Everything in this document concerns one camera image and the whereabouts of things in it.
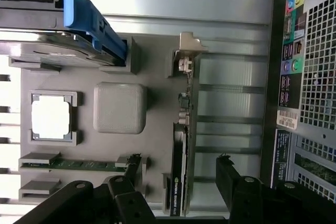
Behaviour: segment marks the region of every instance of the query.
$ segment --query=colored audio port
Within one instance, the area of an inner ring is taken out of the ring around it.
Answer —
[[[285,72],[288,72],[290,70],[290,63],[288,61],[286,61],[284,64],[283,64],[283,70]]]
[[[299,62],[297,60],[293,60],[292,62],[292,70],[296,71],[299,69]]]

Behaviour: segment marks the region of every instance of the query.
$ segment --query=barcode label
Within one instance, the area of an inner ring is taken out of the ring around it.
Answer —
[[[284,111],[284,110],[280,110],[280,115],[281,116],[285,116],[287,118],[292,118],[297,120],[298,119],[298,115],[293,113],[293,112],[289,112],[289,111]]]
[[[277,124],[296,130],[298,126],[298,115],[293,112],[278,110]]]

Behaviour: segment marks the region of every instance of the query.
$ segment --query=green circuit board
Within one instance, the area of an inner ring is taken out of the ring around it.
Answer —
[[[51,164],[25,163],[21,168],[33,169],[62,169],[62,170],[90,170],[99,172],[120,172],[126,171],[126,168],[116,167],[115,162],[105,161],[85,161],[57,158]]]

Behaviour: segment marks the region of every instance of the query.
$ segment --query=ventilation grille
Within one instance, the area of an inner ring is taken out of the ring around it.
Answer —
[[[298,174],[298,177],[295,179],[298,183],[304,185],[305,187],[309,188],[310,190],[316,192],[317,194],[331,200],[332,202],[336,203],[335,192],[331,192],[325,189],[323,186],[319,185],[318,183],[314,182],[312,179],[307,178],[306,176],[302,175],[301,173]]]
[[[336,163],[336,149],[333,149],[323,144],[319,144],[312,140],[308,140],[306,138],[303,138],[301,143],[298,142],[297,145],[307,152],[314,153],[320,157],[323,157],[330,161],[334,161]]]
[[[327,0],[309,10],[300,122],[336,130],[336,8]]]

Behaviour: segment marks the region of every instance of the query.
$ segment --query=metal mesh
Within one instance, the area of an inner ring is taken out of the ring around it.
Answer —
[[[328,200],[336,203],[335,192],[325,189],[323,186],[314,182],[312,179],[307,178],[305,175],[299,173],[298,177],[294,180],[309,188],[310,190],[316,192],[317,194],[323,196],[324,198],[327,198]]]
[[[300,122],[336,130],[336,8],[327,0],[309,10]]]
[[[320,157],[336,163],[336,149],[314,142],[312,140],[308,140],[306,138],[303,138],[301,143],[298,141],[297,146],[306,150],[307,152],[314,153]]]

